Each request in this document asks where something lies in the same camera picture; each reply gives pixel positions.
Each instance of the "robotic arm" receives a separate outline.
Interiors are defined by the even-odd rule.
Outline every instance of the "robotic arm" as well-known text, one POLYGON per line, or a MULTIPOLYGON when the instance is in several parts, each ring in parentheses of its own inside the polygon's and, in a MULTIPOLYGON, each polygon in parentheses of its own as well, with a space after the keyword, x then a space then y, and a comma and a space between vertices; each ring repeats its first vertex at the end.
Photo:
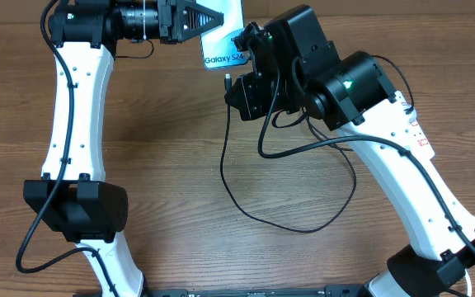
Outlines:
MULTIPOLYGON (((187 0, 79 0, 75 5, 62 0, 49 19, 52 43, 70 73, 56 59, 58 88, 49 152, 41 181, 25 181, 23 195, 36 213, 43 213, 40 219, 86 254, 101 283, 101 296, 149 294, 123 233, 127 194, 122 187, 105 183, 102 161, 104 101, 117 41, 159 39, 173 45, 222 24, 223 14, 187 0), (64 159, 68 118, 73 119, 73 132, 64 159)), ((22 252, 18 270, 35 271, 21 267, 22 252)))
POLYGON ((404 97, 375 58, 357 52, 340 60, 308 6, 276 17, 265 28, 250 24, 234 43, 249 52, 254 71, 233 87, 227 78, 225 100, 239 110, 242 120, 266 116, 260 155, 281 158, 320 146, 274 154, 262 150, 272 113, 304 108, 350 141, 398 212, 410 245, 390 258, 388 270, 363 291, 378 297, 434 296, 463 278, 465 269, 475 265, 475 217, 431 163, 434 151, 416 113, 405 110, 404 97))

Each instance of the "wooden surface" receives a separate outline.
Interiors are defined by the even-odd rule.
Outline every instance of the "wooden surface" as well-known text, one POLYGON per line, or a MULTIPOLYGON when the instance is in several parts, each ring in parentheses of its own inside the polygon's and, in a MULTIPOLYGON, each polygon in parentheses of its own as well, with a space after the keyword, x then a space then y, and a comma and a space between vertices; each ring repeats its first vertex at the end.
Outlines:
MULTIPOLYGON (((366 50, 402 68, 421 125, 438 153, 435 165, 475 215, 475 15, 335 16, 321 23, 342 58, 366 50)), ((147 50, 125 42, 119 46, 119 54, 147 50)), ((383 66, 404 91, 393 69, 383 66)), ((236 77, 249 69, 231 72, 236 77)), ((129 193, 125 233, 151 287, 320 287, 366 282, 382 271, 386 260, 407 245, 407 236, 353 154, 357 192, 346 212, 322 232, 288 233, 236 210, 219 179, 224 73, 203 69, 198 40, 157 45, 150 60, 115 64, 104 124, 107 181, 129 193)), ((82 255, 33 276, 14 267, 35 217, 22 199, 22 183, 40 175, 54 94, 54 59, 38 26, 0 25, 0 296, 70 296, 98 288, 82 255)), ((318 226, 337 212, 351 187, 338 153, 318 149, 263 160, 256 152, 261 121, 243 123, 236 111, 232 116, 226 171, 246 210, 300 228, 318 226)), ((310 141, 304 127, 270 130, 266 147, 275 151, 310 141)), ((38 265, 71 247, 42 224, 25 264, 38 265)), ((475 291, 475 267, 471 273, 475 291)), ((464 290, 461 283, 456 287, 464 290)))
MULTIPOLYGON (((0 0, 0 24, 36 24, 47 2, 0 0)), ((243 7, 246 17, 275 17, 302 3, 319 16, 475 13, 475 0, 243 0, 243 7)))

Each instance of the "wooden table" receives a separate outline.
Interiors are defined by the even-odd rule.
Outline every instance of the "wooden table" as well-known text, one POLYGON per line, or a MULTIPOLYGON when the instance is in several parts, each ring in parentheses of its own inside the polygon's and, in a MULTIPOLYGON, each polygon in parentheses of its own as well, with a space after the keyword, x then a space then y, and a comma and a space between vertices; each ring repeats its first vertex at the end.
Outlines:
MULTIPOLYGON (((365 50, 401 67, 413 88, 421 125, 438 153, 434 163, 475 215, 475 15, 336 16, 320 21, 342 58, 365 50)), ((119 46, 119 54, 147 51, 146 45, 119 46)), ((395 71, 383 66, 405 91, 395 71)), ((250 66, 230 70, 234 77, 249 71, 250 66)), ((226 122, 224 73, 203 68, 198 40, 157 45, 150 60, 115 64, 104 124, 107 181, 129 193, 125 234, 150 286, 321 287, 366 282, 385 269, 386 260, 408 244, 407 236, 354 154, 357 192, 329 228, 298 235, 238 212, 219 178, 226 122)), ((40 177, 54 94, 54 59, 39 27, 0 25, 0 296, 70 296, 98 289, 82 255, 33 276, 14 267, 35 217, 21 188, 25 179, 40 177)), ((300 228, 322 224, 338 211, 351 187, 338 152, 323 148, 261 159, 256 142, 262 122, 243 123, 237 111, 232 116, 226 172, 246 210, 300 228)), ((266 147, 275 151, 310 141, 304 126, 270 130, 266 147)), ((42 224, 25 264, 41 264, 72 246, 42 224)), ((475 267, 471 274, 475 291, 475 267)), ((456 288, 464 290, 463 283, 456 288)))

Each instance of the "wall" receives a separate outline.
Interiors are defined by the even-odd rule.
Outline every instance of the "wall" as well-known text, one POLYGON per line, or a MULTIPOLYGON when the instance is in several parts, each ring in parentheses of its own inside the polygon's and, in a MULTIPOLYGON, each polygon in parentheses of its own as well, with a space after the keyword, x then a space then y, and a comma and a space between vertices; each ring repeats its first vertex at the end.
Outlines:
MULTIPOLYGON (((274 17, 298 4, 319 16, 475 13, 475 0, 243 0, 246 17, 274 17)), ((36 23, 48 0, 0 0, 0 23, 36 23)))

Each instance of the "red marking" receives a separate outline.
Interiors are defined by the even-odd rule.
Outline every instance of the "red marking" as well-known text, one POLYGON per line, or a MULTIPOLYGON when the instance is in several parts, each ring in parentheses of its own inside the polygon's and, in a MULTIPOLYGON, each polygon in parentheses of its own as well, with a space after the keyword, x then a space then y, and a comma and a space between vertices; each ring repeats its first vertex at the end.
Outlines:
POLYGON ((417 140, 417 142, 419 143, 420 146, 425 146, 425 145, 430 144, 428 142, 428 139, 420 139, 420 140, 417 140))

